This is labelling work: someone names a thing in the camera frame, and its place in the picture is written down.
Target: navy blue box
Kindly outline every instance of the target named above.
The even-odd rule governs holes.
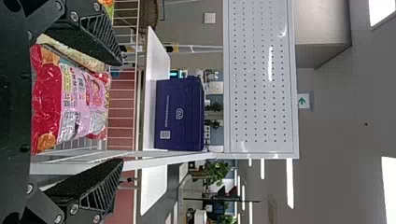
[[[154,147],[204,148],[205,93],[198,77],[157,81]]]

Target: display rack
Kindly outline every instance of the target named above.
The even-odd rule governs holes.
[[[155,81],[168,76],[170,62],[163,44],[148,28],[144,97],[137,116],[142,122],[138,125],[142,151],[53,151],[42,156],[64,158],[33,162],[31,174],[73,175],[115,157],[125,159],[123,171],[209,159],[298,159],[291,0],[223,2],[224,152],[150,151],[154,149]]]

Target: white shelf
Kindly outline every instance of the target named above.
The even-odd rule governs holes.
[[[234,159],[299,157],[291,0],[224,2],[224,141]]]

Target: window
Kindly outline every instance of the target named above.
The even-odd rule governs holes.
[[[396,159],[382,158],[382,179],[384,182],[385,210],[387,223],[396,223]]]
[[[369,0],[370,23],[376,26],[396,10],[396,0]]]

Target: white wall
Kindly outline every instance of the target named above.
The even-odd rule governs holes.
[[[317,71],[298,70],[315,110],[300,113],[294,211],[285,162],[267,163],[278,224],[386,223],[380,157],[396,156],[396,19],[371,31],[368,1],[350,0],[350,9],[353,47]]]

